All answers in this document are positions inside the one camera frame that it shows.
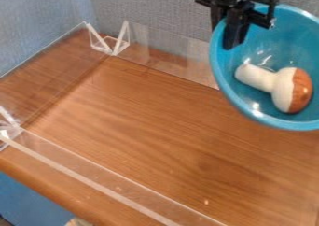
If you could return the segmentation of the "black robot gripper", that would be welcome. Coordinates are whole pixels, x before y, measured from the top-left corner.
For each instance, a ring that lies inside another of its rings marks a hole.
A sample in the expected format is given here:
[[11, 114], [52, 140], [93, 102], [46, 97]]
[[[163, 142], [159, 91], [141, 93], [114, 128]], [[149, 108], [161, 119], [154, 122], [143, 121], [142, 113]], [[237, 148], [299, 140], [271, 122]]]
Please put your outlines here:
[[274, 11], [279, 0], [197, 0], [211, 9], [211, 25], [226, 18], [223, 33], [223, 48], [230, 50], [245, 42], [251, 23], [271, 29], [274, 26]]

